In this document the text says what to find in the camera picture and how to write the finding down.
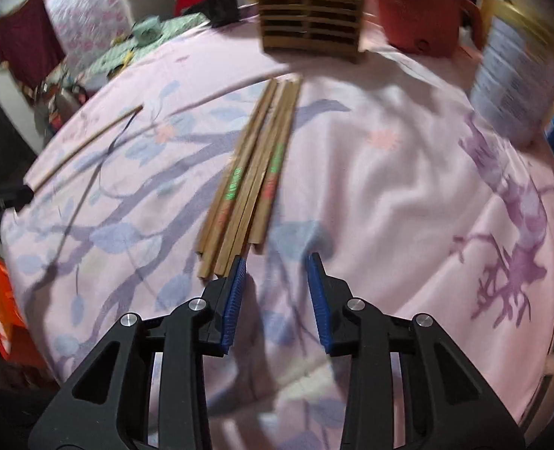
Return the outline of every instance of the pink tablecloth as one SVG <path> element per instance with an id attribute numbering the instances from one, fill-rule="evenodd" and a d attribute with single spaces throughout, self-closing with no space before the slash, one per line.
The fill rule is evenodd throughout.
<path id="1" fill-rule="evenodd" d="M 249 21 L 165 44 L 91 100 L 27 175 L 37 183 L 145 104 L 114 150 L 119 128 L 4 219 L 17 300 L 55 374 L 65 379 L 124 312 L 156 317 L 201 293 L 193 248 L 221 170 L 263 82 L 298 72 L 269 241 L 248 257 L 231 355 L 206 360 L 215 447 L 339 446 L 348 361 L 318 342 L 310 250 L 385 313 L 431 313 L 518 420 L 554 329 L 554 169 L 473 117 L 465 54 L 413 60 L 368 28 L 374 52 L 360 64 L 268 56 L 257 31 Z"/>

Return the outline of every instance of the bundle of chopsticks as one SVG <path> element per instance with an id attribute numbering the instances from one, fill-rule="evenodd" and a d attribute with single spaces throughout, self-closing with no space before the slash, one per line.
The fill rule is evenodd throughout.
<path id="1" fill-rule="evenodd" d="M 198 237 L 199 277 L 224 276 L 249 244 L 263 245 L 300 84 L 271 79 L 256 103 Z"/>

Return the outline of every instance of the wooden chopstick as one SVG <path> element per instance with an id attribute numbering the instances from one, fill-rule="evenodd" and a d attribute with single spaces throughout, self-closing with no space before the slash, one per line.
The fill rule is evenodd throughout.
<path id="1" fill-rule="evenodd" d="M 279 185 L 279 177 L 283 169 L 283 160 L 285 152 L 287 151 L 288 142 L 290 141 L 294 109 L 296 109 L 301 85 L 301 81 L 296 82 L 293 103 L 291 103 L 291 106 L 287 109 L 287 118 L 277 144 L 275 145 L 275 150 L 273 150 L 269 173 L 264 177 L 263 190 L 260 194 L 258 204 L 256 205 L 254 221 L 252 222 L 252 228 L 250 229 L 250 235 L 248 237 L 248 243 L 253 245 L 263 244 L 264 237 L 267 234 L 267 227 L 269 226 L 269 219 L 273 209 L 273 201 L 275 200 L 275 192 Z"/>
<path id="2" fill-rule="evenodd" d="M 248 203 L 246 204 L 246 209 L 242 215 L 242 220 L 240 222 L 239 229 L 237 230 L 236 238 L 233 242 L 233 247 L 231 248 L 231 254 L 229 256 L 228 266 L 233 263 L 233 260 L 236 255 L 241 255 L 245 249 L 246 238 L 248 237 L 248 232 L 250 231 L 250 226 L 252 224 L 252 218 L 254 217 L 255 212 L 258 210 L 259 200 L 262 199 L 260 195 L 261 188 L 263 186 L 264 178 L 266 177 L 267 172 L 270 172 L 270 167 L 272 166 L 271 158 L 275 154 L 276 147 L 279 144 L 279 140 L 284 136 L 284 133 L 287 132 L 288 128 L 291 128 L 291 117 L 293 115 L 293 110 L 296 106 L 296 101 L 298 93 L 300 91 L 300 82 L 290 83 L 290 88 L 288 90 L 287 103 L 282 110 L 281 123 L 279 127 L 275 130 L 275 135 L 272 138 L 272 143 L 270 147 L 267 147 L 266 157 L 263 157 L 263 163 L 260 168 L 258 168 L 257 175 L 254 178 L 254 186 L 252 186 L 252 191 L 248 198 Z"/>
<path id="3" fill-rule="evenodd" d="M 277 80 L 271 79 L 269 83 L 266 85 L 266 87 L 264 88 L 262 96 L 256 103 L 256 106 L 254 107 L 254 110 L 252 111 L 252 114 L 250 115 L 250 118 L 248 120 L 248 124 L 240 134 L 240 137 L 239 137 L 239 140 L 237 141 L 237 145 L 233 152 L 233 155 L 231 156 L 229 163 L 225 167 L 225 172 L 223 174 L 221 184 L 219 185 L 219 189 L 216 190 L 215 198 L 213 199 L 212 204 L 210 205 L 210 209 L 206 214 L 206 220 L 204 220 L 204 225 L 200 230 L 200 235 L 198 236 L 198 244 L 196 246 L 196 252 L 199 254 L 204 253 L 210 228 L 211 226 L 213 226 L 213 223 L 215 222 L 216 212 L 219 210 L 219 205 L 221 205 L 221 199 L 224 198 L 224 196 L 228 193 L 227 188 L 229 186 L 229 180 L 233 176 L 233 171 L 236 168 L 237 160 L 242 155 L 242 150 L 246 143 L 246 140 L 248 140 L 250 133 L 254 128 L 254 125 L 257 124 L 258 114 L 260 113 L 260 110 L 263 107 L 263 103 L 266 102 L 267 100 L 269 103 L 272 101 L 273 94 L 275 93 L 276 88 L 277 88 Z"/>
<path id="4" fill-rule="evenodd" d="M 246 138 L 246 141 L 242 147 L 242 153 L 237 157 L 235 166 L 233 168 L 233 174 L 231 174 L 227 181 L 227 187 L 223 191 L 219 207 L 217 208 L 215 218 L 213 219 L 212 226 L 210 226 L 208 238 L 204 245 L 204 253 L 202 256 L 202 264 L 198 270 L 198 277 L 206 279 L 212 273 L 212 268 L 215 265 L 216 250 L 219 248 L 219 244 L 223 238 L 225 226 L 231 216 L 231 211 L 236 202 L 237 193 L 239 192 L 242 178 L 246 174 L 250 157 L 256 146 L 260 129 L 263 126 L 264 118 L 267 115 L 269 106 L 272 103 L 273 96 L 275 94 L 275 85 L 269 85 L 269 92 L 267 93 L 267 99 L 264 99 L 261 103 L 257 115 L 253 118 L 252 128 L 250 134 Z"/>
<path id="5" fill-rule="evenodd" d="M 228 263 L 231 249 L 233 249 L 233 243 L 236 239 L 238 229 L 240 228 L 240 222 L 242 221 L 242 216 L 246 209 L 246 204 L 250 200 L 252 194 L 252 186 L 254 186 L 255 177 L 257 176 L 260 169 L 263 168 L 263 164 L 269 162 L 271 151 L 273 150 L 273 144 L 278 136 L 278 130 L 280 129 L 283 117 L 283 111 L 287 105 L 288 95 L 290 92 L 291 83 L 286 82 L 282 87 L 281 96 L 273 110 L 273 114 L 263 129 L 263 133 L 258 140 L 258 146 L 254 151 L 254 157 L 252 157 L 252 162 L 246 173 L 246 177 L 242 183 L 240 192 L 237 195 L 237 202 L 231 214 L 231 219 L 229 220 L 229 225 L 227 226 L 227 231 L 225 232 L 225 237 L 223 238 L 223 244 L 221 246 L 221 251 L 219 256 L 216 259 L 215 265 L 215 274 L 217 276 L 224 276 L 225 272 L 230 268 Z"/>
<path id="6" fill-rule="evenodd" d="M 71 161 L 71 159 L 73 157 L 75 157 L 78 153 L 80 153 L 81 150 L 86 148 L 89 144 L 91 144 L 100 135 L 106 133 L 113 126 L 118 125 L 125 118 L 130 117 L 131 115 L 137 115 L 137 113 L 139 113 L 143 109 L 144 109 L 143 105 L 136 106 L 135 108 L 132 108 L 129 111 L 126 111 L 125 113 L 120 115 L 119 118 L 117 118 L 116 120 L 108 123 L 106 126 L 104 126 L 100 130 L 98 130 L 96 133 L 94 133 L 85 142 L 83 142 L 74 151 L 72 151 L 68 156 L 66 156 L 62 160 L 62 162 L 59 163 L 59 165 L 57 165 L 50 172 L 48 172 L 48 174 L 46 174 L 41 181 L 39 181 L 35 186 L 33 186 L 33 194 L 37 194 L 39 192 L 39 190 L 41 190 L 42 187 L 44 187 L 48 183 L 48 181 L 50 181 L 51 178 L 53 178 L 56 174 L 59 173 L 60 169 L 62 169 L 67 163 L 69 163 Z"/>

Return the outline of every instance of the maroon cloth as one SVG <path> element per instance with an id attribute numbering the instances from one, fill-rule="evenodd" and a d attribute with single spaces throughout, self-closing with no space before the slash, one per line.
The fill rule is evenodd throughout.
<path id="1" fill-rule="evenodd" d="M 65 58 L 43 0 L 27 0 L 0 17 L 0 63 L 12 76 L 35 89 Z"/>

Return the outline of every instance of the white floral curtain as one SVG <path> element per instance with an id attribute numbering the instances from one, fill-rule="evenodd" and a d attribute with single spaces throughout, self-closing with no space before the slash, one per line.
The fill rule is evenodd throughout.
<path id="1" fill-rule="evenodd" d="M 118 35 L 131 31 L 125 0 L 45 0 L 69 69 L 84 71 Z"/>

